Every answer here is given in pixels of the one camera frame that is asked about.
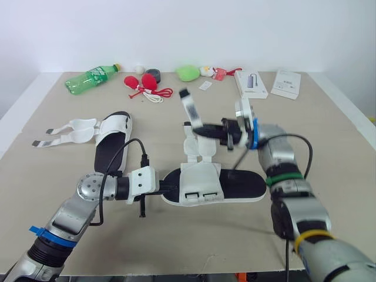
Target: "small white card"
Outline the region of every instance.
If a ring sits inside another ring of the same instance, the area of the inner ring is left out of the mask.
[[[209,87],[211,87],[211,85],[213,84],[213,82],[210,82],[210,81],[205,81],[204,83],[202,83],[202,85],[199,87],[199,89],[201,90],[206,90],[208,89]]]
[[[295,100],[300,89],[299,73],[279,70],[270,93]]]

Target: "green plush toy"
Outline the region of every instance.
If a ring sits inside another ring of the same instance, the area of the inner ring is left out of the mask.
[[[188,82],[193,81],[200,76],[200,69],[192,65],[186,65],[177,69],[176,73],[181,81]]]

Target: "white box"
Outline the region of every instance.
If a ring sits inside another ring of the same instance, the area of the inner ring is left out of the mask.
[[[237,70],[235,81],[242,98],[266,99],[268,96],[258,71]]]
[[[299,89],[299,73],[279,70],[270,93],[295,100],[298,98]]]

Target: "yellow tape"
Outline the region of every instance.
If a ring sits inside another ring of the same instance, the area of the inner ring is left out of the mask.
[[[299,254],[298,253],[298,248],[299,248],[300,243],[303,240],[305,240],[305,239],[307,239],[309,237],[312,237],[312,236],[327,236],[327,237],[331,237],[331,238],[334,239],[334,237],[328,231],[325,231],[325,230],[313,229],[313,230],[309,230],[309,231],[303,232],[295,240],[295,252],[297,254]]]

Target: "blue tape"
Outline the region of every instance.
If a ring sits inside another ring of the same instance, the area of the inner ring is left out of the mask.
[[[258,120],[259,119],[253,120],[253,144],[251,150],[255,150],[259,146],[259,127],[257,126]]]
[[[60,238],[42,227],[38,228],[36,226],[32,226],[30,227],[29,231],[35,233],[35,235],[37,235],[38,237],[44,237],[50,240],[51,242],[54,242],[64,247],[74,248],[77,245],[77,242],[68,241],[63,238]]]

